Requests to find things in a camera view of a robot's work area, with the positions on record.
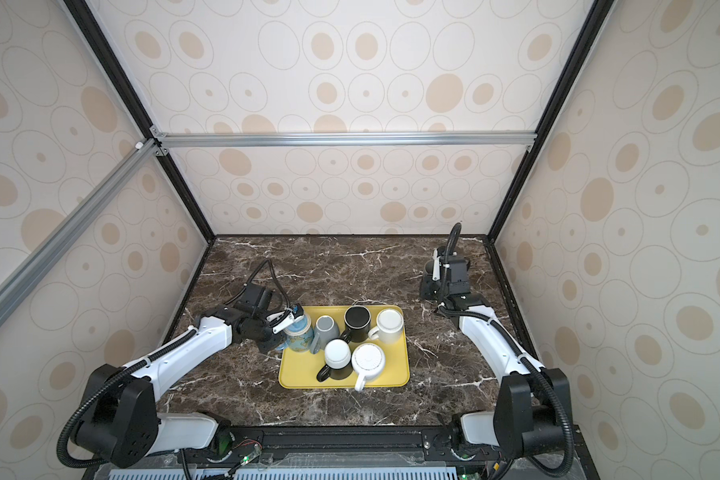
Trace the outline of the blue mug yellow inside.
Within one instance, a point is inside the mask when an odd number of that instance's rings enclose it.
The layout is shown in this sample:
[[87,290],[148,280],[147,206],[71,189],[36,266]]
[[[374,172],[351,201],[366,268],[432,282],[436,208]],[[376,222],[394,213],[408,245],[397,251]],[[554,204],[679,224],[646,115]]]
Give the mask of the blue mug yellow inside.
[[287,347],[295,352],[311,350],[314,339],[314,330],[308,314],[297,317],[294,322],[285,328]]

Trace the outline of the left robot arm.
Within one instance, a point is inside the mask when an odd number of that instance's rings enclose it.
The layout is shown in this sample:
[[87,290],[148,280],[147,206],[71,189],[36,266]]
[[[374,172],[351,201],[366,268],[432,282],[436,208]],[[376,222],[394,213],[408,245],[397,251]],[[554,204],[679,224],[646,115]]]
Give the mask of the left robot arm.
[[78,408],[62,427],[56,456],[69,468],[106,463],[125,468],[150,455],[210,448],[221,455],[227,421],[211,414],[160,414],[158,400],[207,358],[250,340],[267,353],[284,341],[302,314],[288,298],[269,307],[272,290],[252,282],[232,299],[202,312],[188,330],[157,350],[89,377]]

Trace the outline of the small grey mug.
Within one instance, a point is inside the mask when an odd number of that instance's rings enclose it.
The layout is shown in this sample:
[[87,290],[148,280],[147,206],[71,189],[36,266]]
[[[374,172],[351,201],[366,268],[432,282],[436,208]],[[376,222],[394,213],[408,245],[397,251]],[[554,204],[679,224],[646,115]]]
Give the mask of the small grey mug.
[[330,315],[320,316],[314,325],[314,335],[310,344],[310,352],[317,354],[323,350],[329,342],[338,339],[340,329],[336,321]]

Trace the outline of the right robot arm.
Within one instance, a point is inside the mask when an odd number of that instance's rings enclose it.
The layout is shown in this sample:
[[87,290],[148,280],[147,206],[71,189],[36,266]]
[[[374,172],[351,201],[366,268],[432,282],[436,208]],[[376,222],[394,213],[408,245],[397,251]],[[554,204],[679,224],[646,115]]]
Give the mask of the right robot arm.
[[575,453],[568,378],[529,354],[471,291],[469,267],[467,258],[437,249],[420,285],[420,297],[476,345],[499,382],[493,411],[460,418],[463,442],[496,447],[507,460],[525,458],[545,475],[563,477]]

